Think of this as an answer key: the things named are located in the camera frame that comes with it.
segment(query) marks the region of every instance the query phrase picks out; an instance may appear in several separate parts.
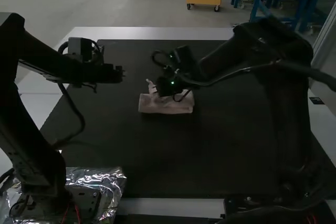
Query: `crumpled foil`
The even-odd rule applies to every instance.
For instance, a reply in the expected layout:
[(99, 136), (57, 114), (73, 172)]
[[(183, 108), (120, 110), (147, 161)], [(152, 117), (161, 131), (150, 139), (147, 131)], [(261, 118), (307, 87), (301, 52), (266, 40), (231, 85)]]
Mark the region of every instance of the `crumpled foil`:
[[(68, 167), (66, 186), (75, 185), (100, 190), (101, 200), (94, 220), (91, 223), (112, 224), (116, 216), (126, 177), (120, 167), (117, 168), (82, 168)], [(13, 220), (9, 217), (11, 206), (19, 199), (20, 188), (10, 188), (0, 197), (0, 224), (58, 224), (53, 221)]]

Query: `gray floor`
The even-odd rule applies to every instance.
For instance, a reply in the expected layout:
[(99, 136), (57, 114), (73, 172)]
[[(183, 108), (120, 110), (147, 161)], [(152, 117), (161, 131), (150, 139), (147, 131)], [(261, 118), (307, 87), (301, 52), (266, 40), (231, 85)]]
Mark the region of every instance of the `gray floor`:
[[(333, 1), (320, 2), (328, 9)], [(230, 27), (248, 21), (250, 10), (234, 9), (230, 0), (222, 0), (221, 13), (209, 6), (188, 11), (185, 0), (0, 0), (1, 12), (21, 14), (26, 29), (52, 47), (76, 26)], [(20, 68), (16, 82), (26, 73)]]

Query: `towel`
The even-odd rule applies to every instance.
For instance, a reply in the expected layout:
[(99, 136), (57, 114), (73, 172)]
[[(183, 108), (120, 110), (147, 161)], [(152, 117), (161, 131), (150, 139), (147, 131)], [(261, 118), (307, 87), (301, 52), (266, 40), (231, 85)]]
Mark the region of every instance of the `towel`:
[[(139, 112), (141, 113), (160, 113), (160, 114), (185, 114), (193, 113), (195, 105), (193, 92), (190, 91), (181, 102), (175, 102), (173, 97), (160, 97), (156, 87), (150, 80), (148, 82), (149, 94), (140, 94)], [(178, 101), (188, 90), (176, 94), (175, 99)]]

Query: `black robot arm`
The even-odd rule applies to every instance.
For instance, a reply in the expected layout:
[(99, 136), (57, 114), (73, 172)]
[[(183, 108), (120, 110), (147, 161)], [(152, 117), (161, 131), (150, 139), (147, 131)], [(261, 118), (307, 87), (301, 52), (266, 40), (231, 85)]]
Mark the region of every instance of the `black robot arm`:
[(92, 48), (91, 43), (70, 38), (62, 46), (62, 51), (68, 47), (68, 54), (63, 55), (26, 32), (21, 16), (0, 13), (0, 148), (13, 163), (23, 195), (32, 196), (45, 212), (62, 212), (67, 207), (70, 195), (64, 188), (65, 162), (22, 104), (14, 82), (17, 66), (59, 85), (121, 82), (122, 68), (103, 63), (100, 48), (96, 43)]
[(311, 161), (311, 128), (308, 110), (308, 77), (336, 91), (336, 79), (310, 68), (310, 44), (275, 18), (245, 23), (234, 36), (197, 61), (188, 46), (167, 54), (156, 51), (153, 62), (162, 67), (156, 81), (161, 96), (184, 89), (209, 87), (241, 74), (252, 73), (264, 87), (275, 132), (279, 185), (302, 185), (302, 171)]

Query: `black cable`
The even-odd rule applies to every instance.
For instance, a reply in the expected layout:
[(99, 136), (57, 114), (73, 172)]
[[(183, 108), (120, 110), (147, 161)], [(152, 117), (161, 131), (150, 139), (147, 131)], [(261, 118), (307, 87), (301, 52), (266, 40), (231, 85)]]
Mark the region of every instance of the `black cable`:
[(97, 84), (89, 85), (89, 84), (82, 84), (84, 87), (91, 88), (95, 94), (97, 94)]
[(156, 50), (156, 51), (154, 51), (154, 52), (152, 53), (152, 55), (151, 55), (151, 59), (152, 59), (152, 61), (153, 61), (156, 65), (158, 65), (158, 66), (161, 67), (161, 68), (169, 67), (168, 65), (166, 65), (166, 64), (164, 64), (164, 63), (162, 63), (162, 62), (159, 62), (159, 61), (155, 58), (157, 55), (164, 55), (164, 56), (166, 56), (167, 58), (169, 58), (169, 55), (168, 55), (165, 51), (160, 51), (160, 50)]
[(14, 168), (9, 169), (8, 171), (6, 171), (3, 175), (0, 176), (0, 184), (11, 174), (13, 174), (14, 172)]
[(330, 179), (328, 181), (328, 185), (326, 185), (323, 189), (316, 192), (314, 195), (304, 198), (303, 200), (297, 202), (294, 206), (285, 207), (285, 206), (266, 206), (259, 207), (255, 209), (250, 209), (247, 211), (241, 211), (235, 214), (228, 216), (228, 218), (221, 220), (217, 224), (231, 224), (231, 223), (240, 223), (241, 219), (248, 219), (254, 217), (261, 217), (264, 215), (270, 215), (281, 212), (303, 212), (312, 207), (317, 206), (319, 203), (327, 199), (328, 197), (334, 195), (336, 193), (335, 188), (335, 179)]
[(95, 61), (92, 61), (91, 63), (96, 63), (97, 61), (103, 59), (103, 54), (101, 53), (100, 49), (99, 49), (99, 46), (97, 44), (97, 42), (95, 42), (94, 40), (91, 39), (91, 42), (94, 44), (94, 46), (96, 47), (97, 49), (97, 53), (98, 53), (98, 58), (95, 60)]
[[(20, 216), (20, 215), (23, 213), (23, 211), (25, 210), (25, 208), (26, 208), (26, 206), (27, 206), (27, 204), (28, 204), (28, 201), (29, 201), (29, 196), (27, 195), (25, 199), (20, 200), (20, 201), (18, 201), (17, 203), (14, 203), (14, 204), (12, 205), (12, 207), (10, 208), (10, 210), (9, 210), (9, 216), (10, 216), (11, 218), (15, 218), (15, 217), (17, 217), (17, 216)], [(15, 215), (12, 215), (12, 210), (13, 210), (13, 208), (14, 208), (15, 206), (21, 204), (21, 203), (23, 203), (23, 204), (22, 204), (22, 206), (20, 206), (20, 208), (18, 209), (17, 213), (16, 213)]]
[(182, 102), (183, 101), (183, 99), (190, 93), (190, 89), (187, 91), (187, 92), (185, 92), (185, 94), (179, 99), (179, 100), (176, 100), (175, 99), (175, 96), (177, 95), (177, 94), (175, 94), (175, 95), (173, 95), (173, 100), (174, 100), (174, 102)]
[(326, 84), (332, 91), (336, 92), (336, 78), (326, 73), (323, 73), (320, 70), (305, 67), (297, 63), (285, 60), (278, 61), (276, 65), (286, 70), (300, 73), (306, 77), (311, 77), (316, 81)]
[(15, 178), (14, 172), (10, 174), (7, 179), (4, 181), (0, 188), (0, 197), (3, 196), (4, 192), (11, 188), (13, 185), (13, 179)]
[(214, 84), (216, 84), (220, 81), (224, 81), (224, 80), (236, 77), (236, 76), (240, 76), (241, 74), (247, 74), (247, 73), (251, 73), (251, 72), (254, 72), (254, 71), (261, 70), (261, 69), (265, 69), (265, 68), (268, 68), (268, 67), (270, 67), (274, 64), (275, 64), (275, 62), (271, 62), (271, 63), (268, 63), (268, 64), (262, 64), (262, 65), (258, 65), (258, 66), (242, 68), (242, 69), (239, 69), (239, 70), (234, 71), (232, 73), (226, 74), (224, 76), (221, 76), (221, 77), (219, 77), (215, 80), (209, 81), (209, 82), (194, 81), (194, 80), (189, 79), (188, 77), (184, 76), (183, 74), (180, 74), (179, 72), (177, 72), (176, 75), (178, 77), (180, 77), (181, 80), (183, 80), (186, 83), (196, 85), (196, 86), (201, 86), (201, 87), (210, 87), (210, 86), (212, 86), (212, 85), (214, 85)]
[(60, 54), (63, 54), (64, 50), (69, 46), (69, 43), (66, 41), (60, 47), (58, 48), (58, 52)]
[(66, 101), (68, 102), (70, 108), (75, 113), (75, 115), (78, 117), (78, 119), (80, 121), (80, 128), (77, 131), (75, 131), (74, 133), (71, 133), (67, 137), (63, 138), (62, 140), (58, 140), (56, 143), (54, 143), (53, 147), (55, 149), (59, 149), (60, 147), (64, 146), (68, 141), (70, 141), (72, 138), (74, 138), (75, 136), (77, 136), (80, 133), (82, 133), (84, 131), (84, 129), (85, 129), (85, 126), (86, 126), (86, 122), (85, 122), (84, 116), (80, 113), (80, 111), (76, 107), (76, 105), (73, 102), (73, 100), (71, 99), (71, 96), (69, 95), (67, 89), (64, 87), (64, 85), (62, 83), (58, 83), (58, 86), (59, 86), (62, 94), (64, 95)]

